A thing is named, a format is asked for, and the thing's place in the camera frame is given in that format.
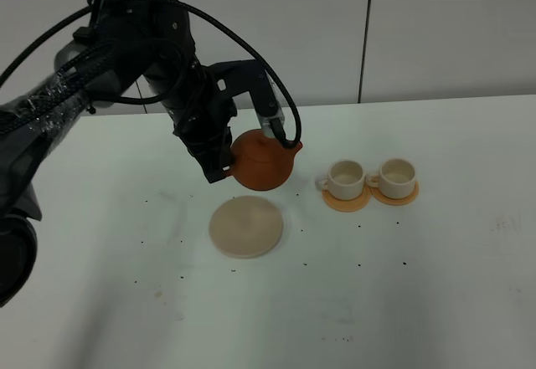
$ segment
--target orange saucer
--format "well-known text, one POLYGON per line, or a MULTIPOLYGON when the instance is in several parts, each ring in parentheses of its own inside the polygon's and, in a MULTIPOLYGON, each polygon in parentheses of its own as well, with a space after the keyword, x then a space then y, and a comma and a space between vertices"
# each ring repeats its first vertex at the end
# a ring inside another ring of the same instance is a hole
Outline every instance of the orange saucer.
POLYGON ((376 197, 381 203, 389 204, 391 206, 404 206, 405 204, 409 204, 413 202, 417 196, 419 196, 419 183, 415 183, 415 189, 413 192, 403 199, 391 199, 389 197, 384 196, 382 192, 379 191, 377 187, 371 187, 370 192, 372 192, 373 196, 376 197))
POLYGON ((343 212, 343 213, 357 212, 358 210, 361 210, 369 203, 370 188, 367 186, 364 186, 363 192, 361 193, 361 195, 359 195, 358 197, 352 200, 337 199, 330 192, 322 191, 322 199, 324 199, 324 202, 326 202, 326 204, 330 208, 334 210, 338 210, 339 212, 343 212))

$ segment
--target white table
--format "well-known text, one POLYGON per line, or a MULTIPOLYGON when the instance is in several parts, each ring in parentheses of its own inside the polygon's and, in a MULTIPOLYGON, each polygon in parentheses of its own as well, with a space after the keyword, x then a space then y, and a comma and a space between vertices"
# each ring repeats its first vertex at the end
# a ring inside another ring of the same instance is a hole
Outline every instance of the white table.
POLYGON ((38 260, 0 310, 2 367, 534 368, 535 117, 536 96, 301 108, 295 170, 261 194, 284 237, 251 260, 208 223, 256 193, 209 185, 167 116, 83 118, 34 180, 38 260), (408 206, 339 213, 313 186, 392 156, 418 169, 408 206))

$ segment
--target cup handle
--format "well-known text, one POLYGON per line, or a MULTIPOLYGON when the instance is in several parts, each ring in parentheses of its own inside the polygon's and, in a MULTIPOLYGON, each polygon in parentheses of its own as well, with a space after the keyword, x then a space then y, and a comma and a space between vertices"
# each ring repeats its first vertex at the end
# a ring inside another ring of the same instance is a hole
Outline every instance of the cup handle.
POLYGON ((374 174, 367 174, 365 181, 369 187, 378 187, 378 178, 379 173, 375 172, 374 174))
POLYGON ((315 185, 317 186, 318 191, 326 191, 327 190, 327 178, 316 180, 315 185))

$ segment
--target beige coaster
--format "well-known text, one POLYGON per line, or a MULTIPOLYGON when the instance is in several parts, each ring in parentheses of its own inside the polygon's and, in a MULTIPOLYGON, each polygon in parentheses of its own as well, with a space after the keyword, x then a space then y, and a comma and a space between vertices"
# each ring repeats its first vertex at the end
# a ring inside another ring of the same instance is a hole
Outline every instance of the beige coaster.
POLYGON ((405 204, 413 202, 417 196, 419 196, 419 183, 416 182, 413 192, 408 197, 403 199, 390 199, 384 196, 377 187, 371 187, 370 190, 373 196, 376 197, 381 203, 389 204, 391 206, 404 206, 405 204))
POLYGON ((274 248, 283 234, 279 208, 262 197, 241 196, 222 204, 212 215, 209 233, 214 246, 233 258, 256 258, 274 248))
POLYGON ((363 192, 361 193, 361 195, 352 200, 337 199, 328 191, 322 191, 322 198, 330 208, 338 210, 339 212, 357 212, 369 203, 370 189, 367 186, 363 187, 363 192))

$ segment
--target orange teapot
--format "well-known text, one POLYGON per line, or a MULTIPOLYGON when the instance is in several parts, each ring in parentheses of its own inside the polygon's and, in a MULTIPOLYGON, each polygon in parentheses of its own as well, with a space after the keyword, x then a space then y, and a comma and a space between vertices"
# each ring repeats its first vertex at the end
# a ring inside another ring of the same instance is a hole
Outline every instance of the orange teapot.
POLYGON ((292 173, 294 156, 303 147, 292 149, 255 129, 240 135, 231 145, 234 162, 227 171, 240 184, 254 191, 269 191, 282 185, 292 173))

